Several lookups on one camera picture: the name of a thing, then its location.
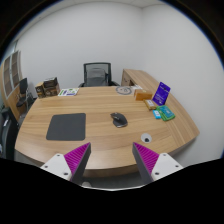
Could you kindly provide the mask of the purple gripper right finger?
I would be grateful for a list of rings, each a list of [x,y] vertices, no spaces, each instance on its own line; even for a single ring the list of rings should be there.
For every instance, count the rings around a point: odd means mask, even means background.
[[[145,184],[152,183],[182,169],[182,166],[169,154],[158,154],[136,142],[133,143],[132,153]]]

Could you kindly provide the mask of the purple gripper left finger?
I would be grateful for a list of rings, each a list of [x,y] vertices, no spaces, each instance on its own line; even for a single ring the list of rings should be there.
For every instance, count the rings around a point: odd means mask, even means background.
[[[91,143],[86,143],[67,154],[55,154],[41,168],[72,183],[80,185],[91,154]]]

